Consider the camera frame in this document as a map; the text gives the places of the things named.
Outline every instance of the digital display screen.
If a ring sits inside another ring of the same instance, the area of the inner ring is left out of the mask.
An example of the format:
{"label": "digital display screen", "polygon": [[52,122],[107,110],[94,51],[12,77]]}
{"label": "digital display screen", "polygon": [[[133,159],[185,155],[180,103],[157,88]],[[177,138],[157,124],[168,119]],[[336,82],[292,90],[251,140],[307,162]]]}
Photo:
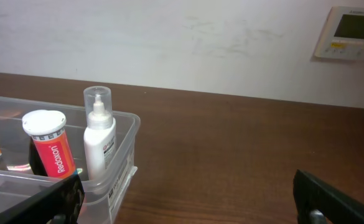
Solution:
{"label": "digital display screen", "polygon": [[364,16],[343,15],[334,37],[364,39]]}

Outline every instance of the white wall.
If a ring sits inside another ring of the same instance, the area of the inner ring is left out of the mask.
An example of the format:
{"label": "white wall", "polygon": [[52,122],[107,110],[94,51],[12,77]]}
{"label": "white wall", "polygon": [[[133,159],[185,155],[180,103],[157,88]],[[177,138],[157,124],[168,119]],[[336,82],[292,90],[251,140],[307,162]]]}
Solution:
{"label": "white wall", "polygon": [[312,60],[364,0],[0,0],[0,72],[364,108],[364,62]]}

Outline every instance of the redoxon tube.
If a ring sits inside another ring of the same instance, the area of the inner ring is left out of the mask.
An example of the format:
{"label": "redoxon tube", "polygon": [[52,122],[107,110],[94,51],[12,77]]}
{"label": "redoxon tube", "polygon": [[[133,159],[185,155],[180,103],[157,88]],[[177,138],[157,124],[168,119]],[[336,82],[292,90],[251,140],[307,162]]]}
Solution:
{"label": "redoxon tube", "polygon": [[64,179],[77,173],[65,123],[65,115],[59,111],[37,110],[22,118],[24,131],[32,137],[49,177]]}

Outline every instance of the red label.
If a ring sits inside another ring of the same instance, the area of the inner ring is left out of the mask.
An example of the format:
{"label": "red label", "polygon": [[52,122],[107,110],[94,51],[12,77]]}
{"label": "red label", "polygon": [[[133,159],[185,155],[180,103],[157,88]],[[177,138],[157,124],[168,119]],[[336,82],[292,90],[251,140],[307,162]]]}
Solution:
{"label": "red label", "polygon": [[49,144],[40,142],[37,149],[49,177],[60,177],[69,172],[70,168],[67,164],[61,142]]}
{"label": "red label", "polygon": [[65,133],[51,141],[34,143],[49,177],[66,178],[75,172],[75,163]]}

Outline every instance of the black plastic object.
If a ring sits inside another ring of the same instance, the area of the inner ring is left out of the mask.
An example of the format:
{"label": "black plastic object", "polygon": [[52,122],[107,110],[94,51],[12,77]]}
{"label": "black plastic object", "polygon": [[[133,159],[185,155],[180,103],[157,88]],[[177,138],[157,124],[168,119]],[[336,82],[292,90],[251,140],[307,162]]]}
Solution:
{"label": "black plastic object", "polygon": [[350,198],[312,174],[297,170],[294,199],[298,224],[364,224],[364,204]]}
{"label": "black plastic object", "polygon": [[0,213],[0,224],[74,224],[85,198],[77,174]]}
{"label": "black plastic object", "polygon": [[34,141],[31,138],[28,160],[31,166],[31,170],[35,175],[42,175],[47,177],[44,164],[42,163],[42,160],[40,160],[38,150],[35,147]]}

